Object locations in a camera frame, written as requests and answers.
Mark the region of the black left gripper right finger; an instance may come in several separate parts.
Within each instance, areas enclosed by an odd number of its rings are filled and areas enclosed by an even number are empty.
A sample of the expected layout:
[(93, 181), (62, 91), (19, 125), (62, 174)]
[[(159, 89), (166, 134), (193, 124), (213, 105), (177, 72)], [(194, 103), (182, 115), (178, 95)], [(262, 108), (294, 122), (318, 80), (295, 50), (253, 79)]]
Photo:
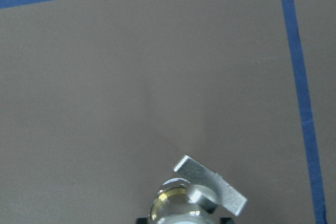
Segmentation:
[(230, 217), (222, 217), (220, 220), (221, 224), (235, 224), (234, 220)]

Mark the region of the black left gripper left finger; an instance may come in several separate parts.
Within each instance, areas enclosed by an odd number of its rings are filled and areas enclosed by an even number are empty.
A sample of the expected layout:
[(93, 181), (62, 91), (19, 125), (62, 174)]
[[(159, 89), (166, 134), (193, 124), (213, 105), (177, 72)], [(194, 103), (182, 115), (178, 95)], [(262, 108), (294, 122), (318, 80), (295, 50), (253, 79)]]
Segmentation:
[(135, 224), (148, 224), (148, 218), (141, 217), (135, 220)]

